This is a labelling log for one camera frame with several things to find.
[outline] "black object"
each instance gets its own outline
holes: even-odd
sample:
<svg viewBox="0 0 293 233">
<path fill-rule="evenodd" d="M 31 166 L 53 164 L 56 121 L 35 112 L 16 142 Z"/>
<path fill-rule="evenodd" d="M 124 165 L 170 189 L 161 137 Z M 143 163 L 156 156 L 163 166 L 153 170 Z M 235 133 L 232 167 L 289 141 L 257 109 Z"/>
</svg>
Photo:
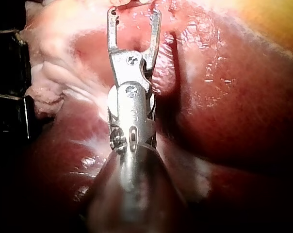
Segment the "black object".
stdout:
<svg viewBox="0 0 293 233">
<path fill-rule="evenodd" d="M 0 30 L 22 30 L 25 24 L 25 0 L 0 0 Z"/>
<path fill-rule="evenodd" d="M 27 142 L 40 132 L 33 99 L 24 96 L 30 69 L 28 45 L 19 31 L 0 31 L 0 141 Z"/>
</svg>

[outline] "screw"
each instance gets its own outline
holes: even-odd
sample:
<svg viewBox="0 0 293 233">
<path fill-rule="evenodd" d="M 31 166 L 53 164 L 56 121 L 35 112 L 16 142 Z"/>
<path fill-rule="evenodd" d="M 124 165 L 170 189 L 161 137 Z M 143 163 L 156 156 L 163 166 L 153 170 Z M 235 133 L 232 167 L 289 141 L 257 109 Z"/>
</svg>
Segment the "screw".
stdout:
<svg viewBox="0 0 293 233">
<path fill-rule="evenodd" d="M 138 90 L 134 86 L 127 87 L 125 92 L 129 98 L 134 98 L 136 95 L 138 95 Z"/>
<path fill-rule="evenodd" d="M 129 56 L 126 61 L 128 65 L 133 66 L 138 63 L 138 58 L 136 56 Z"/>
</svg>

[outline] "metal grasper jaw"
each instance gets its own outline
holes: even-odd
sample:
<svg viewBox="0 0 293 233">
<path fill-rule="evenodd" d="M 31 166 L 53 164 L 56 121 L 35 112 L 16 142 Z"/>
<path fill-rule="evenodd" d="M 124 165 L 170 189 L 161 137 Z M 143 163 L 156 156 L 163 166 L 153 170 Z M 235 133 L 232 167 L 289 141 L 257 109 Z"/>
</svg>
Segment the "metal grasper jaw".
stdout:
<svg viewBox="0 0 293 233">
<path fill-rule="evenodd" d="M 108 95 L 110 145 L 140 142 L 155 147 L 155 97 L 148 78 L 152 76 L 159 50 L 162 14 L 151 16 L 151 40 L 144 52 L 120 50 L 117 46 L 119 16 L 115 8 L 108 11 L 108 52 L 115 86 Z"/>
</svg>

